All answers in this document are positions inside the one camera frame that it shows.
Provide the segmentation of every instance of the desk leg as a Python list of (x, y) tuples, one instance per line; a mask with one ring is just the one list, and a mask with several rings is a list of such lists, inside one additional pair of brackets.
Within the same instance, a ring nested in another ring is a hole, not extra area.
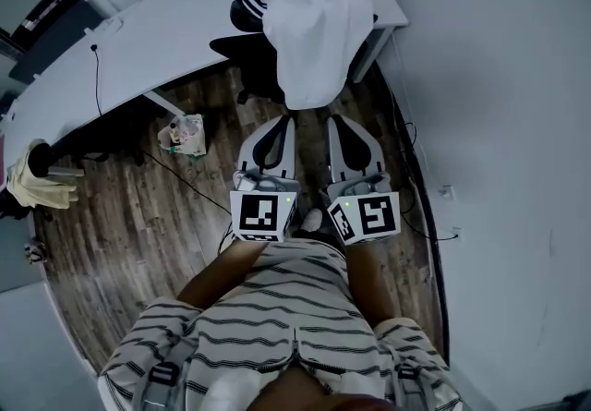
[(373, 30), (368, 36), (368, 49), (364, 53), (361, 61), (353, 71), (352, 80), (354, 83), (361, 82), (369, 70), (371, 64), (376, 60), (380, 54), (381, 48), (386, 44), (394, 27), (387, 27), (383, 30)]
[(164, 99), (163, 96), (159, 96), (154, 91), (145, 92), (144, 96), (146, 96), (151, 101), (157, 103), (158, 105), (161, 105), (164, 109), (166, 109), (168, 112), (172, 112), (174, 115), (184, 115), (185, 114), (178, 107), (176, 107), (173, 103), (169, 103), (168, 101), (166, 101)]

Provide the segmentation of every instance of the striped shirt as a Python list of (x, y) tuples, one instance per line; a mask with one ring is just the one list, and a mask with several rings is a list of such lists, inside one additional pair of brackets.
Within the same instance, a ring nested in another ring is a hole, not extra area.
[(209, 309), (155, 300), (101, 373), (106, 408), (131, 409), (136, 385), (181, 338), (195, 351), (177, 384), (179, 411), (207, 409), (208, 390), (229, 373), (256, 376), (256, 397), (294, 361), (327, 393), (462, 409), (448, 367), (416, 323), (390, 319), (372, 330), (351, 298), (343, 255), (320, 242), (269, 244), (247, 279)]

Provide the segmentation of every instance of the floor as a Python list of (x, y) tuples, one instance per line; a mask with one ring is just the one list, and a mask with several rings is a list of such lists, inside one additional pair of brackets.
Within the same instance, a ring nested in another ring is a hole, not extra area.
[[(304, 188), (295, 223), (319, 203), (318, 190), (328, 181), (323, 130), (330, 114), (347, 115), (380, 142), (392, 189), (401, 192), (401, 210), (415, 205), (397, 138), (387, 126), (390, 96), (376, 93), (372, 71), (363, 83), (346, 86), (330, 106), (295, 114), (296, 172)], [(166, 119), (154, 122), (141, 142), (144, 150), (226, 208), (242, 140), (260, 123), (286, 113), (264, 100), (236, 105), (240, 89), (234, 67), (185, 78), (166, 89), (167, 97), (187, 113), (206, 115), (211, 140), (204, 158), (193, 161), (159, 148), (156, 135)], [(62, 163), (68, 166), (69, 160)], [(80, 179), (78, 203), (67, 211), (52, 210), (49, 223), (36, 215), (35, 225), (49, 250), (47, 276), (66, 324), (82, 354), (100, 370), (146, 304), (157, 296), (176, 295), (215, 257), (229, 216), (148, 158), (141, 167), (123, 157), (84, 163), (87, 174)], [(422, 223), (417, 206), (405, 217), (414, 226)], [(440, 303), (428, 245), (405, 224), (402, 228), (400, 235), (370, 245), (396, 310), (415, 319), (440, 350)]]

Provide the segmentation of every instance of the sneaker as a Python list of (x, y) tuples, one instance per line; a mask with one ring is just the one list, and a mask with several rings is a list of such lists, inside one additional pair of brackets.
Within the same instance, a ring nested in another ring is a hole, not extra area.
[(313, 209), (304, 218), (304, 222), (300, 229), (307, 232), (315, 232), (320, 229), (322, 225), (322, 211), (320, 209)]

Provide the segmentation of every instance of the plastic bag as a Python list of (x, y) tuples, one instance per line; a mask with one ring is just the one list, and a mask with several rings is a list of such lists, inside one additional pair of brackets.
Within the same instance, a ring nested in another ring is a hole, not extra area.
[(184, 153), (200, 158), (207, 153), (205, 130), (200, 114), (176, 116), (158, 132), (160, 146), (170, 153)]

